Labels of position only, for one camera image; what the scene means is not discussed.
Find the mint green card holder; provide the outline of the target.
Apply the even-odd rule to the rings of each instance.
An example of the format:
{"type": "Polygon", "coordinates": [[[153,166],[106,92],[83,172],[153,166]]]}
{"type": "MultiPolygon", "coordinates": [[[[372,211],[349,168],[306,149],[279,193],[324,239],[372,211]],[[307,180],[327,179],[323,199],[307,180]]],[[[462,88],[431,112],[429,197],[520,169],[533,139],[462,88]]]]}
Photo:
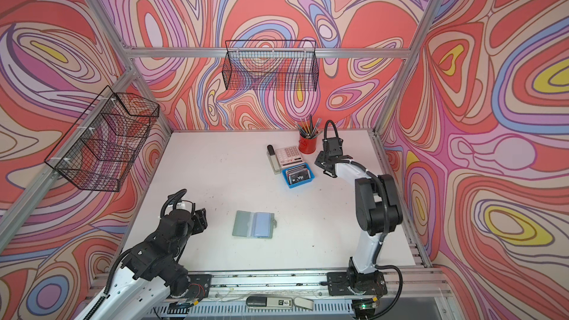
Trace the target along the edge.
{"type": "Polygon", "coordinates": [[[277,222],[273,213],[236,212],[232,236],[248,239],[271,239],[277,222]]]}

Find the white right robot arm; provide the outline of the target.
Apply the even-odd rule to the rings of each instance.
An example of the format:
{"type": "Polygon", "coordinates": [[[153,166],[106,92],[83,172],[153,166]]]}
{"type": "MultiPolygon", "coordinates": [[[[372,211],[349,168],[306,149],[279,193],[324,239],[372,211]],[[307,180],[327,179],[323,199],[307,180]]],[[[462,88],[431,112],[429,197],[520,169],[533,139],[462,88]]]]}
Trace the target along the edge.
{"type": "Polygon", "coordinates": [[[341,286],[356,295],[384,296],[387,287],[382,272],[388,267],[378,264],[379,255],[388,235],[403,219],[394,178],[388,174],[378,175],[345,154],[343,139],[331,120],[325,123],[322,150],[315,165],[324,175],[344,179],[354,187],[355,215],[361,232],[341,286]]]}

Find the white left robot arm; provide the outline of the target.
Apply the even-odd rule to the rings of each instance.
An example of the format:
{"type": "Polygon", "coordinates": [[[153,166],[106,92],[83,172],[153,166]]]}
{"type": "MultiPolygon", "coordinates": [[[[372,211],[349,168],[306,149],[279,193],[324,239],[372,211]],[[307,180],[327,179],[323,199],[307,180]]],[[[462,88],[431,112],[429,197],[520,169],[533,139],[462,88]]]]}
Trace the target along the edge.
{"type": "Polygon", "coordinates": [[[207,229],[206,209],[185,200],[186,192],[167,197],[156,230],[121,253],[105,286],[77,319],[142,319],[168,298],[182,309],[207,298],[211,277],[192,276],[179,264],[189,238],[207,229]]]}

